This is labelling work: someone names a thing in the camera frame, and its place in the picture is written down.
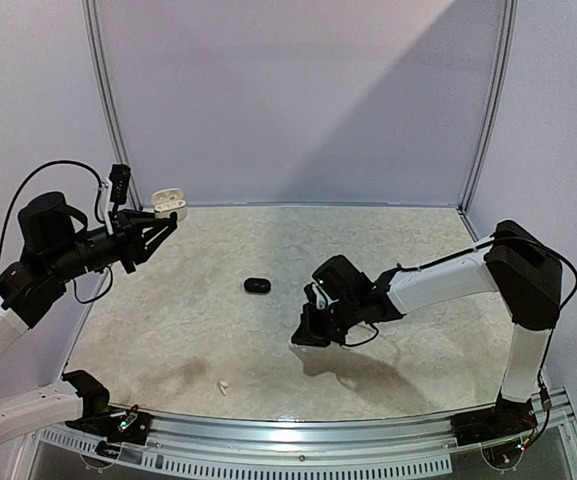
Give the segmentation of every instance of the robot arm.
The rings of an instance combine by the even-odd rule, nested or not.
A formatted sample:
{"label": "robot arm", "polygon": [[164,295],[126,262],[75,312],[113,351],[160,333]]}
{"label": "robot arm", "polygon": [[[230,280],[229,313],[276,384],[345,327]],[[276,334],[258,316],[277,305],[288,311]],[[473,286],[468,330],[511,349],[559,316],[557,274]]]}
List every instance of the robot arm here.
{"label": "robot arm", "polygon": [[[104,213],[105,225],[94,230],[88,231],[86,216],[67,205],[61,192],[40,195],[20,210],[21,258],[0,274],[0,355],[45,316],[66,292],[67,282],[118,261],[132,273],[135,265],[146,262],[177,228],[177,212],[172,210],[167,215],[118,209],[126,202],[129,178],[128,167],[115,165],[110,178],[104,179],[104,210],[109,210],[110,201],[115,205]],[[82,224],[79,231],[75,231],[73,219]],[[0,399],[0,445],[56,422],[97,417],[106,411],[108,400],[108,390],[83,371],[65,374],[35,391]],[[115,433],[121,422],[103,421]],[[147,427],[140,430],[140,438],[145,438]]]}
{"label": "robot arm", "polygon": [[460,444],[520,433],[536,424],[535,392],[551,333],[559,319],[561,261],[512,221],[469,249],[416,268],[396,268],[373,283],[345,257],[331,258],[305,288],[299,328],[292,343],[345,345],[360,322],[399,320],[419,308],[481,292],[499,291],[514,323],[510,355],[495,410],[456,416]]}

